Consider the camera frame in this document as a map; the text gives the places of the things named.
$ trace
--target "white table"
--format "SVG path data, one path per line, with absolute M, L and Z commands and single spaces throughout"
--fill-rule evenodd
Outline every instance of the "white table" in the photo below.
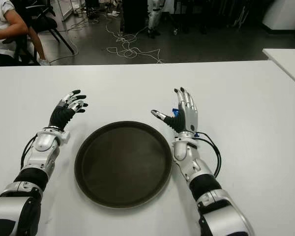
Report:
M 150 110 L 169 114 L 177 104 L 173 88 L 183 86 L 198 106 L 199 130 L 221 151 L 218 180 L 256 235 L 295 235 L 295 83 L 287 77 L 269 60 L 1 68 L 0 191 L 18 174 L 26 142 L 48 124 L 58 100 L 81 89 L 89 107 L 67 126 L 71 139 L 45 190 L 38 235 L 199 235 L 196 205 L 176 166 L 162 194 L 129 210 L 94 204 L 74 177 L 80 145 L 105 124 L 144 122 L 170 143 L 172 130 Z M 206 144 L 200 153 L 215 168 Z
M 295 81 L 295 49 L 263 49 L 269 59 L 274 61 Z

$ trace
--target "white shirt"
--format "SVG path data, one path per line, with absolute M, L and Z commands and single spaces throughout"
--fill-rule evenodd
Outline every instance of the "white shirt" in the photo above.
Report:
M 14 6 L 9 0 L 0 0 L 0 30 L 10 26 L 5 19 L 4 15 L 7 11 L 13 10 Z M 15 43 L 3 44 L 4 39 L 0 40 L 0 54 L 9 55 L 14 57 Z

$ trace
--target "robotic arm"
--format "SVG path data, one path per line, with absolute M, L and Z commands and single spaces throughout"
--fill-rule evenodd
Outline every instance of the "robotic arm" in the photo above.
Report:
M 198 111 L 191 95 L 183 88 L 175 89 L 175 92 L 178 96 L 176 117 L 157 110 L 151 112 L 178 133 L 174 141 L 174 162 L 197 202 L 201 235 L 254 236 L 248 220 L 200 158 L 197 142 L 193 139 L 198 127 Z
M 86 96 L 79 93 L 75 90 L 58 103 L 49 126 L 31 139 L 31 146 L 23 153 L 19 175 L 0 194 L 0 236 L 36 235 L 43 191 L 53 173 L 59 146 L 69 139 L 63 129 L 75 113 L 85 112 L 82 108 L 87 106 L 81 100 Z

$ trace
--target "round tray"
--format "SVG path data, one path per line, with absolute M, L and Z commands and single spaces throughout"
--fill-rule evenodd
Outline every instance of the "round tray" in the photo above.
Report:
M 121 121 L 96 130 L 84 141 L 75 160 L 75 177 L 94 202 L 130 208 L 157 195 L 171 167 L 171 150 L 158 131 Z

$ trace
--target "blue component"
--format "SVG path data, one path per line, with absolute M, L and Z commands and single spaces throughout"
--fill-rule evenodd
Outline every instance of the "blue component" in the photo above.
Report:
M 172 111 L 173 111 L 175 117 L 178 116 L 178 113 L 179 113 L 178 109 L 173 108 Z

